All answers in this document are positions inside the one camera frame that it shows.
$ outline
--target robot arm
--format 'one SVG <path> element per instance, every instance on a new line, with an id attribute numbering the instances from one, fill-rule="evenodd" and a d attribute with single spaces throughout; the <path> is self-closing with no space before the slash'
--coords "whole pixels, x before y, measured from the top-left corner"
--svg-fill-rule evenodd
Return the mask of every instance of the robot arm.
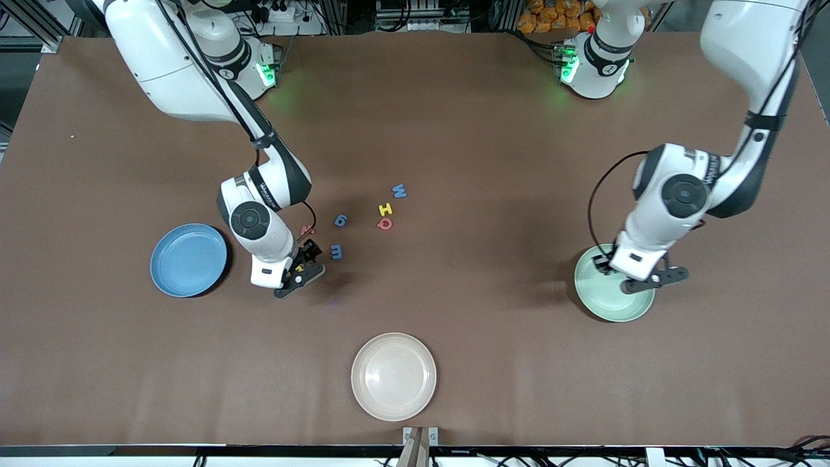
<path id="1" fill-rule="evenodd" d="M 623 284 L 625 291 L 668 283 L 657 263 L 704 214 L 727 218 L 752 206 L 797 80 L 793 30 L 806 4 L 712 3 L 701 48 L 749 95 L 745 126 L 732 156 L 666 144 L 643 158 L 633 183 L 637 207 L 617 236 L 609 264 L 633 279 Z"/>
<path id="2" fill-rule="evenodd" d="M 283 288 L 286 272 L 293 271 L 295 240 L 276 213 L 304 201 L 311 178 L 240 84 L 259 75 L 248 42 L 223 13 L 206 7 L 167 0 L 96 1 L 127 67 L 159 110 L 184 120 L 238 123 L 254 148 L 267 155 L 265 164 L 222 183 L 217 206 L 252 255 L 251 283 Z M 314 277 L 306 273 L 290 286 L 324 271 L 313 270 Z"/>
<path id="3" fill-rule="evenodd" d="M 610 95 L 625 79 L 634 44 L 646 28 L 640 8 L 653 0 L 595 0 L 603 10 L 593 32 L 581 32 L 565 41 L 575 53 L 559 72 L 559 79 L 589 99 Z"/>

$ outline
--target table surface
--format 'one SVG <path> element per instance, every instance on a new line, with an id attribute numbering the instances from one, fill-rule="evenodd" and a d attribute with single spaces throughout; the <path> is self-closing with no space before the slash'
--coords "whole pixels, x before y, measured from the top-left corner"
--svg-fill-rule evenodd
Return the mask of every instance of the table surface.
<path id="1" fill-rule="evenodd" d="M 436 425 L 457 445 L 789 445 L 830 431 L 830 131 L 806 73 L 755 208 L 672 250 L 691 278 L 631 323 L 576 304 L 598 177 L 666 141 L 729 154 L 745 114 L 696 34 L 647 34 L 636 54 L 611 97 L 586 101 L 513 37 L 297 39 L 259 105 L 314 178 L 315 239 L 344 257 L 278 301 L 232 243 L 224 283 L 176 299 L 150 281 L 154 245 L 185 223 L 227 233 L 217 187 L 253 151 L 238 126 L 159 113 L 113 42 L 68 37 L 0 165 L 0 443 L 382 444 Z M 598 196 L 602 238 L 633 206 L 634 168 Z M 284 219 L 299 230 L 309 213 Z M 437 362 L 432 403 L 401 423 L 364 413 L 349 384 L 384 332 Z"/>

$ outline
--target orange bag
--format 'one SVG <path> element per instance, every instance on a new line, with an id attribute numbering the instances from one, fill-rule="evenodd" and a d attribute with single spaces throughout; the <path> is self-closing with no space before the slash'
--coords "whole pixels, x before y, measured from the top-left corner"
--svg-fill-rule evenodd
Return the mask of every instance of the orange bag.
<path id="1" fill-rule="evenodd" d="M 652 18 L 648 12 L 648 8 L 640 7 L 640 13 L 646 18 L 646 31 L 648 31 L 648 28 L 652 26 Z"/>
<path id="2" fill-rule="evenodd" d="M 587 31 L 591 26 L 595 26 L 593 22 L 593 15 L 589 12 L 579 15 L 579 30 Z"/>
<path id="3" fill-rule="evenodd" d="M 536 14 L 544 8 L 544 0 L 527 0 L 526 5 L 531 13 Z"/>
<path id="4" fill-rule="evenodd" d="M 556 14 L 555 7 L 544 7 L 542 8 L 542 11 L 539 12 L 539 21 L 553 22 L 557 16 L 559 15 Z"/>
<path id="5" fill-rule="evenodd" d="M 554 19 L 554 22 L 550 23 L 551 29 L 565 29 L 565 16 L 559 15 Z"/>
<path id="6" fill-rule="evenodd" d="M 522 13 L 519 21 L 516 23 L 516 29 L 522 31 L 524 34 L 530 34 L 536 28 L 536 16 L 528 12 Z"/>
<path id="7" fill-rule="evenodd" d="M 578 17 L 582 12 L 582 3 L 579 0 L 557 0 L 556 12 L 562 10 L 566 17 Z"/>

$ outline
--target metal bracket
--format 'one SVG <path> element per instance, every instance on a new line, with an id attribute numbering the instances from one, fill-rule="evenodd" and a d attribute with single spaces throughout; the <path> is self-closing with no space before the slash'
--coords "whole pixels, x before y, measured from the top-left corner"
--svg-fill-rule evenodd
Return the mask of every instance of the metal bracket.
<path id="1" fill-rule="evenodd" d="M 437 430 L 438 428 L 435 429 L 435 441 L 438 441 Z M 429 445 L 432 437 L 427 432 L 427 428 L 423 426 L 409 428 L 409 433 L 405 433 L 404 438 L 406 443 L 404 443 L 401 457 L 398 459 L 398 467 L 428 467 Z"/>
<path id="2" fill-rule="evenodd" d="M 0 0 L 2 9 L 42 42 L 42 53 L 55 53 L 69 31 L 37 0 Z"/>
<path id="3" fill-rule="evenodd" d="M 322 276 L 325 273 L 325 266 L 322 263 L 317 263 L 317 257 L 322 253 L 323 250 L 314 240 L 306 240 L 303 246 L 297 249 L 297 256 L 286 274 L 288 277 L 285 284 L 282 288 L 274 289 L 274 297 L 288 297 L 295 290 L 314 282 Z"/>
<path id="4" fill-rule="evenodd" d="M 407 440 L 409 440 L 409 435 L 413 432 L 413 428 L 411 426 L 407 426 L 403 429 L 403 443 L 407 444 Z M 430 446 L 438 446 L 438 427 L 437 426 L 430 426 L 429 430 L 427 431 L 429 435 L 429 445 Z"/>
<path id="5" fill-rule="evenodd" d="M 664 269 L 654 268 L 652 274 L 644 281 L 636 281 L 634 279 L 626 279 L 622 281 L 622 291 L 624 293 L 637 293 L 650 290 L 652 288 L 661 288 L 664 285 L 671 285 L 680 281 L 685 281 L 689 278 L 689 270 L 682 266 L 672 266 L 666 256 L 663 257 L 665 263 Z"/>

